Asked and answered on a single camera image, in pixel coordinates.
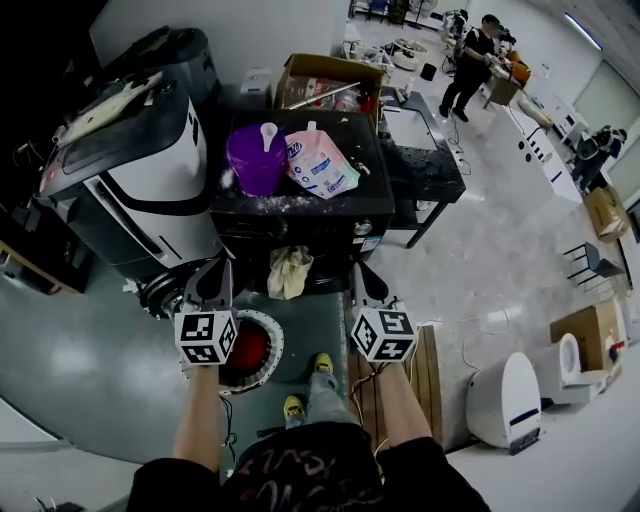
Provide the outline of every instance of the black t-shirt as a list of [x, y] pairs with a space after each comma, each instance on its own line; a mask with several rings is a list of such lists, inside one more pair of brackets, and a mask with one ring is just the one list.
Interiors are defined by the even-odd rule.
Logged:
[[[493, 39], [484, 35], [484, 32], [477, 28], [469, 31], [464, 40], [464, 44], [466, 48], [471, 48], [480, 55], [486, 55], [487, 53], [490, 53], [491, 55], [495, 54]], [[476, 60], [466, 53], [463, 53], [462, 57], [460, 57], [460, 64], [458, 67], [459, 69], [463, 69], [463, 71], [470, 73], [476, 72], [483, 76], [489, 73], [484, 62]]]
[[155, 460], [136, 471], [127, 510], [489, 510], [433, 439], [381, 452], [384, 485], [370, 443], [358, 425], [287, 430], [251, 446], [222, 486], [194, 462]]

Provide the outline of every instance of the yellow shoe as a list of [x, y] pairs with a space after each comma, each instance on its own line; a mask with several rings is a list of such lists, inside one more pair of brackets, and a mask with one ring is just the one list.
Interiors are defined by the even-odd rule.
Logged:
[[313, 365], [313, 370], [316, 372], [327, 372], [333, 374], [333, 363], [329, 354], [322, 352], [316, 356], [316, 362]]
[[290, 395], [284, 402], [284, 417], [288, 420], [292, 416], [304, 416], [304, 404], [297, 396]]

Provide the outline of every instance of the white cloth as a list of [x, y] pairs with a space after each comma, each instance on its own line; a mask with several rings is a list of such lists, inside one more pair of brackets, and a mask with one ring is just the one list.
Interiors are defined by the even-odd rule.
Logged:
[[289, 300], [304, 290], [304, 282], [313, 263], [306, 247], [296, 246], [271, 251], [271, 273], [267, 281], [269, 297]]

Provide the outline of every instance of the white floor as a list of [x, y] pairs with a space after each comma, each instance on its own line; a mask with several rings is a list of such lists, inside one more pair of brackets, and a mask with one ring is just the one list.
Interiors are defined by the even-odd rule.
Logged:
[[[440, 68], [443, 62], [439, 35], [433, 31], [403, 29], [375, 19], [365, 22], [364, 17], [354, 23], [364, 44], [419, 39], [431, 52], [430, 63]], [[396, 69], [392, 85], [403, 86], [410, 75]], [[414, 75], [414, 90], [436, 113], [452, 79], [440, 70], [432, 82]], [[606, 257], [619, 259], [615, 245], [598, 242], [582, 205], [554, 230], [521, 227], [522, 219], [499, 185], [504, 170], [485, 151], [482, 135], [495, 110], [483, 110], [483, 103], [476, 94], [466, 110], [470, 122], [457, 123], [471, 165], [471, 175], [464, 176], [467, 192], [447, 207], [413, 249], [404, 248], [411, 232], [390, 231], [371, 258], [374, 269], [404, 298], [415, 321], [435, 322], [447, 448], [469, 439], [465, 392], [476, 370], [463, 360], [465, 340], [466, 359], [479, 368], [514, 351], [549, 344], [550, 322], [612, 295], [606, 285], [585, 293], [567, 281], [570, 265], [562, 253], [589, 241]], [[452, 136], [452, 120], [439, 115], [436, 119]]]

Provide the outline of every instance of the purple container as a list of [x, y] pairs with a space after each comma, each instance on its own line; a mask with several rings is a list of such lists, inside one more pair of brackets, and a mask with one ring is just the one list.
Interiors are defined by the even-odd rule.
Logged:
[[233, 132], [227, 140], [227, 160], [238, 176], [245, 194], [268, 196], [273, 194], [284, 174], [287, 161], [287, 142], [278, 130], [269, 151], [264, 151], [262, 124], [252, 124]]

